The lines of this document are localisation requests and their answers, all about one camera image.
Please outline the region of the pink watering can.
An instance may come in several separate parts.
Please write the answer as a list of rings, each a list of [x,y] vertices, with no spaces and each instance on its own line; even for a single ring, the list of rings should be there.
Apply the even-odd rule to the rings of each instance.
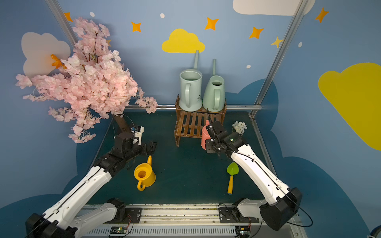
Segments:
[[[206,140],[211,139],[207,127],[210,125],[209,120],[206,120],[205,126],[202,128],[202,135],[201,135],[201,147],[206,150]]]

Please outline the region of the yellow watering can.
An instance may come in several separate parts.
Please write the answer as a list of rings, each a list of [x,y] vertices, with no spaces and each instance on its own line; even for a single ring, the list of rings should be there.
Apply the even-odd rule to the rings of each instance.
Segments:
[[[152,168],[151,155],[146,163],[142,163],[135,168],[134,177],[138,180],[137,188],[139,191],[144,191],[146,187],[150,187],[155,183],[156,174]]]

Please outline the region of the brown wooden slatted shelf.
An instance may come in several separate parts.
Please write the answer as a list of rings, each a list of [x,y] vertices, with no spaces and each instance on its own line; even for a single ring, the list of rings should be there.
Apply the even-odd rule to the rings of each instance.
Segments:
[[[180,96],[177,95],[175,104],[176,109],[176,126],[174,130],[174,137],[176,146],[180,146],[180,140],[184,138],[197,138],[201,139],[202,128],[206,125],[208,120],[207,109],[201,107],[195,112],[187,112],[179,106]]]

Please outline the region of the mint green watering can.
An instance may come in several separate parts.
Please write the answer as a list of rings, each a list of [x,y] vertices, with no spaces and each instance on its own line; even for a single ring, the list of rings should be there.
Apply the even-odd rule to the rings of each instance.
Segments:
[[[225,105],[225,80],[216,74],[216,59],[213,60],[212,77],[203,97],[203,107],[210,112],[219,112]]]

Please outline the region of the pale blue watering can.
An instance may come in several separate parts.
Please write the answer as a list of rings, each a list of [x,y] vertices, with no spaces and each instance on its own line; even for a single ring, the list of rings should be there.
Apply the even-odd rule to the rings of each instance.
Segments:
[[[201,87],[202,73],[197,70],[199,51],[196,51],[194,66],[180,73],[180,100],[179,106],[187,112],[194,112],[202,107]]]

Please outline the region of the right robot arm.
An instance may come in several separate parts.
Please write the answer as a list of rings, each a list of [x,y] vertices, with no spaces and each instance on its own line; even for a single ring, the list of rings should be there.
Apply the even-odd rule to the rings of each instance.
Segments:
[[[206,130],[211,137],[206,140],[206,152],[226,154],[246,172],[264,196],[263,200],[240,200],[233,204],[233,210],[242,217],[262,219],[273,230],[280,230],[298,212],[302,193],[278,179],[239,133],[229,134],[219,121],[206,126]]]

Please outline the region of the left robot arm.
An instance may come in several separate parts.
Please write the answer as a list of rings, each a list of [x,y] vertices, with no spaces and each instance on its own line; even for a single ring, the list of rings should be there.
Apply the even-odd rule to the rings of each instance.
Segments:
[[[116,136],[110,152],[95,161],[84,178],[60,201],[41,215],[34,213],[25,222],[28,238],[81,238],[106,222],[121,222],[127,218],[126,205],[116,198],[109,199],[100,208],[77,216],[83,206],[126,163],[140,155],[151,156],[156,142],[143,143],[140,136],[123,132]]]

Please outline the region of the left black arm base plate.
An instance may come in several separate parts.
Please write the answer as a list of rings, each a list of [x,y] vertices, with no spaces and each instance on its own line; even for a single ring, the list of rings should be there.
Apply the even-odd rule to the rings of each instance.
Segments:
[[[106,222],[106,224],[139,224],[141,211],[141,208],[136,207],[125,207],[122,209],[118,209],[115,218]]]

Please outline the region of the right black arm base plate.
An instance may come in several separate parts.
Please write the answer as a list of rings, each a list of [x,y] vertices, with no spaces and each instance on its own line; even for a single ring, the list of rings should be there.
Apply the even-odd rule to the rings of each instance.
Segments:
[[[242,223],[242,224],[249,224],[254,223],[260,223],[260,219],[258,218],[249,218],[249,217],[243,217],[238,213],[238,211],[232,211],[231,207],[219,207],[217,208],[219,213],[219,221],[222,224],[228,224],[228,223]]]

